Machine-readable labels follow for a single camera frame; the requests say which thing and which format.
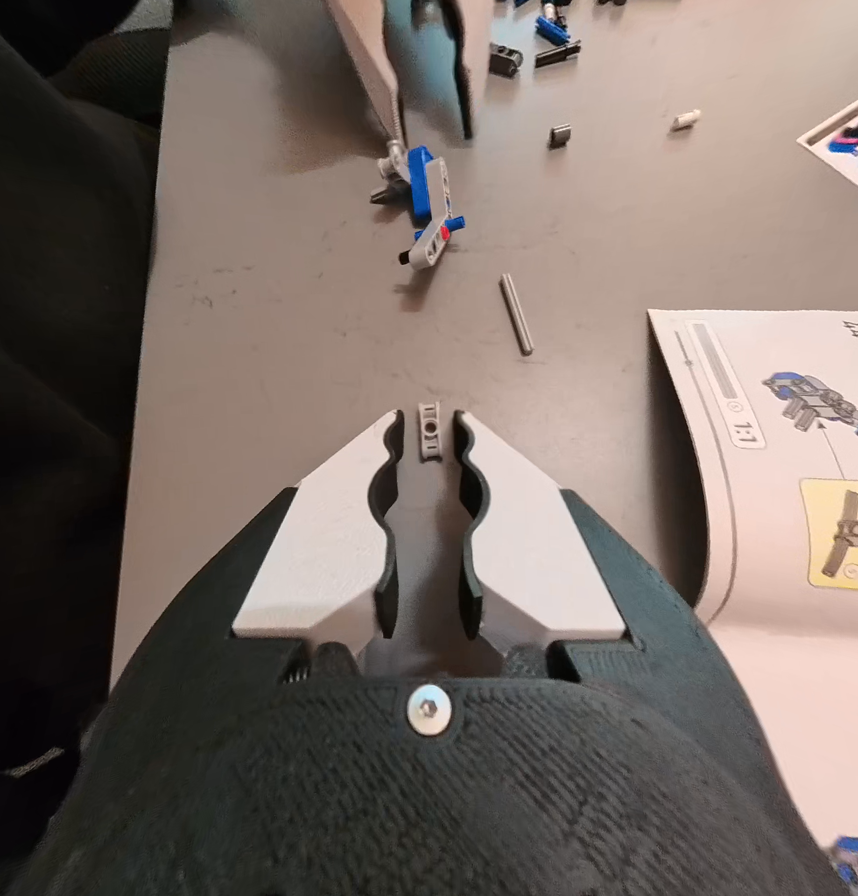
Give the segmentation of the open instruction booklet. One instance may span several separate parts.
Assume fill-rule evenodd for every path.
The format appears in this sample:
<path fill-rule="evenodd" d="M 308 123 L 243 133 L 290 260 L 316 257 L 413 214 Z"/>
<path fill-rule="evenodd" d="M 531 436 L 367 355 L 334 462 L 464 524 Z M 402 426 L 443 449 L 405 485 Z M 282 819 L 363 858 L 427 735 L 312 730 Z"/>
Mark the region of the open instruction booklet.
<path fill-rule="evenodd" d="M 830 847 L 858 837 L 858 312 L 647 316 L 699 466 L 708 553 L 698 617 L 754 693 L 815 717 L 789 756 L 837 803 L 801 809 Z"/>

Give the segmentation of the grey lego axle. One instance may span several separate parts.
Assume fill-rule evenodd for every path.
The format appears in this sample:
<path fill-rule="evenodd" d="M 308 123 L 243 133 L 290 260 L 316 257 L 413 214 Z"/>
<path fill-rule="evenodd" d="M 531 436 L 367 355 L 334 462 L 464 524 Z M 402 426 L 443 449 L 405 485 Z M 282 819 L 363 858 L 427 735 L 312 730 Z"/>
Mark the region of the grey lego axle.
<path fill-rule="evenodd" d="M 534 353 L 534 342 L 527 327 L 527 322 L 512 275 L 509 273 L 501 275 L 500 288 L 520 352 L 524 357 L 529 357 Z"/>

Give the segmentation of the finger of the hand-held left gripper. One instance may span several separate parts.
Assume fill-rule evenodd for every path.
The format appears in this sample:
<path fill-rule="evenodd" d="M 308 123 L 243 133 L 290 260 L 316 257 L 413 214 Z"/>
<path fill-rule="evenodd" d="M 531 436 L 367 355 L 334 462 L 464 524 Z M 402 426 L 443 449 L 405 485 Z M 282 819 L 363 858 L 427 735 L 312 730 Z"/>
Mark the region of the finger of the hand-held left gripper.
<path fill-rule="evenodd" d="M 373 111 L 390 140 L 401 142 L 401 94 L 385 43 L 383 1 L 329 1 L 328 7 Z"/>
<path fill-rule="evenodd" d="M 468 2 L 386 1 L 384 47 L 399 83 L 406 140 L 432 127 L 443 140 L 472 140 L 467 66 Z"/>

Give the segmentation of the blue grey lego assembly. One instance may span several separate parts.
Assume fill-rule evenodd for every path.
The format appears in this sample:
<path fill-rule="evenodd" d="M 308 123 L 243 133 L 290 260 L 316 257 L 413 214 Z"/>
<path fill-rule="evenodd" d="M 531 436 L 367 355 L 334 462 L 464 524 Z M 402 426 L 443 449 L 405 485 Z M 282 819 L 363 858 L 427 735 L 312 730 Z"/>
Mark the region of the blue grey lego assembly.
<path fill-rule="evenodd" d="M 377 161 L 383 184 L 370 194 L 370 203 L 390 205 L 409 200 L 412 216 L 420 227 L 412 247 L 399 255 L 402 266 L 415 272 L 435 267 L 449 245 L 452 234 L 466 228 L 466 219 L 456 216 L 450 193 L 449 173 L 443 157 L 421 144 L 406 145 L 402 106 L 396 106 L 396 126 L 386 144 L 386 155 Z"/>

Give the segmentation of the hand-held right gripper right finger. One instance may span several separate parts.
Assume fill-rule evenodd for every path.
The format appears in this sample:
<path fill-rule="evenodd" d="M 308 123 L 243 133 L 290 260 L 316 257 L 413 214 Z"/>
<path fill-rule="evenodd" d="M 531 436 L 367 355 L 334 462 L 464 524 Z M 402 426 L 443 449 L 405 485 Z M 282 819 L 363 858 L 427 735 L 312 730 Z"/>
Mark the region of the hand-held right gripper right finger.
<path fill-rule="evenodd" d="M 453 435 L 469 515 L 458 578 L 467 638 L 498 653 L 620 640 L 625 620 L 561 487 L 471 412 L 455 411 Z"/>

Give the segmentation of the small grey lego connector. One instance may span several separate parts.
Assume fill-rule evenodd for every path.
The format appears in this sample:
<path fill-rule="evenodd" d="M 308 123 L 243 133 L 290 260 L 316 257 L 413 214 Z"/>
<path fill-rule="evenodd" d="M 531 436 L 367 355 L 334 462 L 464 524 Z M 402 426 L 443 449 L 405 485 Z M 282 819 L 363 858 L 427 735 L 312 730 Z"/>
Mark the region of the small grey lego connector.
<path fill-rule="evenodd" d="M 442 404 L 438 400 L 420 402 L 416 413 L 420 461 L 439 462 L 443 458 Z"/>

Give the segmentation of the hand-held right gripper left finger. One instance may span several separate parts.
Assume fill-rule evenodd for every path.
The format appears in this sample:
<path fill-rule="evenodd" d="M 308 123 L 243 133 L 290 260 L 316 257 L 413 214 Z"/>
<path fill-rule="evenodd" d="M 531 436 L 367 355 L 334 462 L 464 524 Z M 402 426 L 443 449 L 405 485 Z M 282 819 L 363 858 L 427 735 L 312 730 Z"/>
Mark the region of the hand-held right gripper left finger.
<path fill-rule="evenodd" d="M 405 418 L 390 410 L 301 479 L 233 635 L 336 643 L 361 653 L 390 639 L 399 609 L 396 540 Z"/>

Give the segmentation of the person's dark clothing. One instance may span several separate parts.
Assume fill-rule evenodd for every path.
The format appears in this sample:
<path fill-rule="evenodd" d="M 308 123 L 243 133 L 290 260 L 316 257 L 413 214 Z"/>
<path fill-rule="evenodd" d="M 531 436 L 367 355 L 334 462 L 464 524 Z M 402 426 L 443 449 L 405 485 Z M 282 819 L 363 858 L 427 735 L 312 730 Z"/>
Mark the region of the person's dark clothing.
<path fill-rule="evenodd" d="M 77 773 L 113 650 L 167 28 L 0 2 L 0 894 Z"/>

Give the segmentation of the sticker sheet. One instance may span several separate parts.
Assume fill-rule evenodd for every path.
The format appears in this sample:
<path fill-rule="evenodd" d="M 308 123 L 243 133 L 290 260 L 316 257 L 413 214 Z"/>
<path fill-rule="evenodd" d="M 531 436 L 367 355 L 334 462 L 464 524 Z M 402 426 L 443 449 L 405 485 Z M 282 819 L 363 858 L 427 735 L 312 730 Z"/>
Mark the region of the sticker sheet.
<path fill-rule="evenodd" d="M 858 187 L 858 99 L 796 142 Z"/>

